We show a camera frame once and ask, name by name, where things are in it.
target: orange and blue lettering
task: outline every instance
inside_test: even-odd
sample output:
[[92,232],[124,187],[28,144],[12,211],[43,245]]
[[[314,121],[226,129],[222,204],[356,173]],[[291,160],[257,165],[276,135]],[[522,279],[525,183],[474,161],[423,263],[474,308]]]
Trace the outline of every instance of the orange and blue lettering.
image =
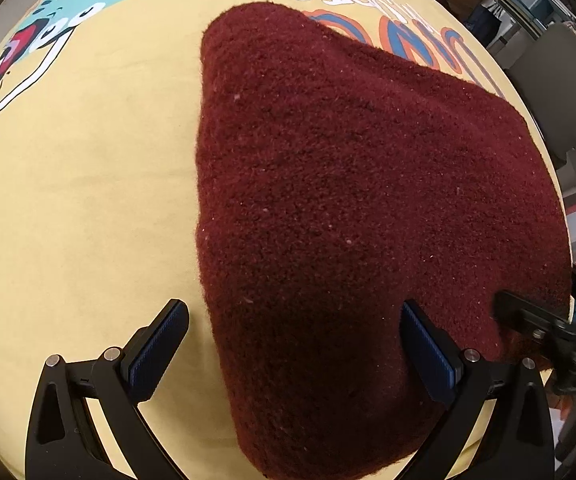
[[439,69],[439,62],[432,51],[404,23],[381,16],[379,40],[381,40],[383,49],[391,54],[414,62],[417,62],[414,56],[414,54],[417,54],[427,66]]
[[305,11],[304,14],[311,20],[322,23],[327,27],[339,28],[351,38],[372,46],[372,40],[366,30],[361,27],[361,24],[343,14],[330,12],[330,10],[315,10],[314,12]]
[[463,38],[461,37],[461,35],[456,30],[454,30],[453,28],[449,28],[449,27],[443,27],[441,29],[441,37],[443,38],[443,41],[450,47],[452,54],[454,54],[454,56],[463,65],[463,68],[466,69],[466,72],[468,72],[468,75],[472,78],[472,81],[474,81],[478,86],[481,86],[481,88],[483,88],[481,83],[479,83],[479,81],[474,76],[474,73],[472,73],[472,71],[469,69],[468,65],[463,61],[463,58],[459,55],[458,51],[456,50],[456,44],[457,43],[463,49],[463,51],[466,54],[468,54],[470,59],[472,61],[474,61],[474,63],[476,63],[476,65],[479,67],[479,70],[481,70],[481,72],[483,73],[485,78],[488,79],[488,81],[490,81],[490,84],[493,86],[494,91],[496,91],[496,94],[505,99],[505,95],[503,95],[503,92],[501,91],[501,89],[499,88],[497,83],[495,83],[494,80],[492,79],[492,77],[490,77],[490,74],[488,73],[488,71],[481,64],[481,62],[476,58],[474,53],[468,48],[466,43],[463,41]]
[[461,65],[456,59],[456,57],[452,56],[452,53],[448,50],[448,48],[441,42],[441,40],[437,39],[433,33],[431,33],[423,23],[419,20],[412,20],[415,24],[415,27],[418,28],[421,33],[426,37],[430,43],[434,45],[434,48],[437,50],[439,55],[448,63],[448,66],[457,74],[461,74]]

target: yellow t-shirt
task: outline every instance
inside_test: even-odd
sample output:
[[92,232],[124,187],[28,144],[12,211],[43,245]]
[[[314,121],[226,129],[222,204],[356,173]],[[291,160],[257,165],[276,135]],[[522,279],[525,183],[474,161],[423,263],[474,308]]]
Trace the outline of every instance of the yellow t-shirt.
[[[121,346],[169,298],[188,304],[191,329],[140,410],[192,480],[263,478],[237,447],[194,246],[199,43],[221,12],[252,1],[40,0],[0,47],[0,457],[19,478],[46,357]],[[270,1],[503,96],[558,188],[517,92],[434,0]]]

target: metal screw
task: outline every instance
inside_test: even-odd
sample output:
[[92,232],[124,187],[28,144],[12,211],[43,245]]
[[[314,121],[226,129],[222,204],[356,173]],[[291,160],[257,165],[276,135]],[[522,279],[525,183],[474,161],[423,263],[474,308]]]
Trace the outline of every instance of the metal screw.
[[106,361],[114,361],[121,354],[122,354],[121,350],[119,350],[116,346],[112,346],[104,352],[104,359]]
[[46,366],[53,367],[56,366],[61,357],[57,354],[52,354],[49,358],[46,359]]
[[474,348],[466,348],[465,352],[463,352],[463,357],[471,363],[476,363],[481,359],[481,354],[474,350]]

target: gray chair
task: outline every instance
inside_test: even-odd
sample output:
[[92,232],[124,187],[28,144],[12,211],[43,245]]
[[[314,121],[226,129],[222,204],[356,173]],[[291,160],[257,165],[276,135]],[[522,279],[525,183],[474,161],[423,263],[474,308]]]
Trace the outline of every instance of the gray chair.
[[555,168],[576,146],[576,35],[562,23],[548,27],[506,70],[546,142]]

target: bag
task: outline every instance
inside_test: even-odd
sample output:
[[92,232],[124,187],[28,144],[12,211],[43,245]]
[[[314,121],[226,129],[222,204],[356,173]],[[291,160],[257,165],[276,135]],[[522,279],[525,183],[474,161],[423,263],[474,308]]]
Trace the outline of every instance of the bag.
[[492,4],[489,9],[482,5],[477,5],[464,23],[466,28],[483,46],[488,46],[492,43],[501,27],[501,20],[498,14],[501,14],[503,9],[497,7],[498,4]]

